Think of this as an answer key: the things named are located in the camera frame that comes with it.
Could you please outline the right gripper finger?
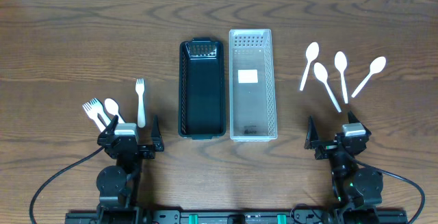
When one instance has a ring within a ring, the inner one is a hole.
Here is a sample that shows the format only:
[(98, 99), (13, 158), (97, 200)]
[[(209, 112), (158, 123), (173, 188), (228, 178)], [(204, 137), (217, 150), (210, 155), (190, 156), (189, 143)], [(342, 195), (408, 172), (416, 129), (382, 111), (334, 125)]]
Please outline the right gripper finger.
[(371, 135), (371, 131), (358, 120), (358, 118), (354, 115), (352, 111), (348, 112), (348, 122), (349, 122), (347, 127), (348, 136)]
[(308, 131), (305, 140), (304, 149), (315, 149), (319, 145), (319, 136), (313, 122), (313, 117), (310, 116), (308, 119)]

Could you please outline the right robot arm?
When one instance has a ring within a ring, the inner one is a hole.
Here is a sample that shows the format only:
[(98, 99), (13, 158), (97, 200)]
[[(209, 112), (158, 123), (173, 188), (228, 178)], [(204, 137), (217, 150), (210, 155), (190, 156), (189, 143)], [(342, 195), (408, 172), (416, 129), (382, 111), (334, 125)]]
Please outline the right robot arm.
[(382, 203), (383, 175), (375, 169), (359, 167), (356, 155), (366, 149), (372, 135), (357, 117), (348, 113), (348, 123), (332, 140), (319, 139), (313, 119), (308, 120), (305, 149), (313, 149), (317, 160), (327, 159), (338, 204), (322, 215), (323, 223), (378, 223), (376, 206)]

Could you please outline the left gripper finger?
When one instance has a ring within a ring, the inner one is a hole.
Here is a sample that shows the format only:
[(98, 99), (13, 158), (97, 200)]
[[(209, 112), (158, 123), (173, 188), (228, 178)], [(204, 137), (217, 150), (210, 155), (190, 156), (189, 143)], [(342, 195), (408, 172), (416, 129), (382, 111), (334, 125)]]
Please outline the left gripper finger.
[(151, 130), (151, 139), (153, 142), (155, 151), (164, 151), (164, 142), (162, 139), (161, 132), (159, 130), (158, 116), (155, 115), (153, 118), (153, 126)]
[(116, 115), (106, 126), (106, 128), (101, 132), (101, 138), (107, 138), (115, 134), (116, 127), (118, 125), (118, 116)]

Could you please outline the white plastic spoon group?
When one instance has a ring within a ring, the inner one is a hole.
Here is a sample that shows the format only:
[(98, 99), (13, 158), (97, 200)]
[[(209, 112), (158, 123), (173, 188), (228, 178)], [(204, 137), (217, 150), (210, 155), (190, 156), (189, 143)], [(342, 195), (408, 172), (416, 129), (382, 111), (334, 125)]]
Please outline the white plastic spoon group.
[(125, 120), (120, 115), (119, 106), (118, 106), (118, 104), (113, 99), (107, 98), (104, 101), (104, 104), (105, 104), (105, 109), (110, 114), (112, 114), (113, 116), (117, 116), (118, 117), (118, 122), (119, 123), (125, 123)]

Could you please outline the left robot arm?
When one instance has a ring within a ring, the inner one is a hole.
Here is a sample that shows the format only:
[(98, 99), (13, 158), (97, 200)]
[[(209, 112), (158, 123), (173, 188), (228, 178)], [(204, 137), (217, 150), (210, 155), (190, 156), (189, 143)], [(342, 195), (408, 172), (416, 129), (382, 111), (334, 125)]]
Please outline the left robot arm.
[(155, 158), (164, 151), (158, 117), (153, 118), (150, 145), (138, 143), (138, 129), (134, 123), (119, 123), (114, 117), (99, 134), (97, 144), (115, 159), (114, 166), (105, 167), (96, 179), (99, 205), (96, 222), (151, 223), (151, 215), (137, 204), (142, 161)]

